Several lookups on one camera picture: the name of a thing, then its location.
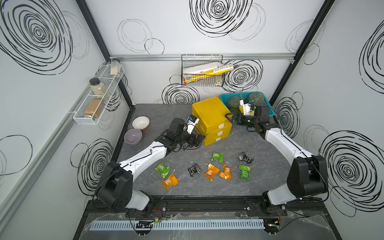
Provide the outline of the yellow plastic drawer cabinet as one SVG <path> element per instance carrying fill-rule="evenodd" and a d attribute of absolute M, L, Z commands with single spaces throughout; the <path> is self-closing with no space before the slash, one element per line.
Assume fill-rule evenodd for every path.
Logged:
<path fill-rule="evenodd" d="M 230 111 L 218 97 L 193 104 L 192 111 L 193 115 L 199 119 L 197 128 L 202 135 L 205 135 L 203 140 L 205 147 L 229 136 L 232 123 L 225 115 Z"/>

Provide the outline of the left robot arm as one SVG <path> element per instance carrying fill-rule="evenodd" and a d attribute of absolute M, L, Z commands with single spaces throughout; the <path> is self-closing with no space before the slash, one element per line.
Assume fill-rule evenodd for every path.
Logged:
<path fill-rule="evenodd" d="M 101 200 L 114 213 L 126 209 L 148 210 L 151 197 L 142 191 L 133 190 L 136 178 L 152 164 L 163 159 L 176 149 L 194 150 L 205 136 L 196 128 L 200 119 L 194 115 L 188 121 L 174 118 L 147 148 L 120 163 L 106 165 L 98 182 L 94 197 Z"/>

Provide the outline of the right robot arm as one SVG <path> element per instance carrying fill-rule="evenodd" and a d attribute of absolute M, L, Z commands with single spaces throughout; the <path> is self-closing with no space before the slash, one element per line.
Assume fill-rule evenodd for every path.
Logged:
<path fill-rule="evenodd" d="M 279 124 L 271 122 L 267 104 L 257 104 L 253 116 L 235 111 L 225 114 L 225 117 L 232 124 L 253 128 L 254 132 L 272 144 L 291 166 L 286 183 L 263 193 L 265 206 L 280 206 L 329 193 L 325 158 L 315 156 L 300 147 Z"/>

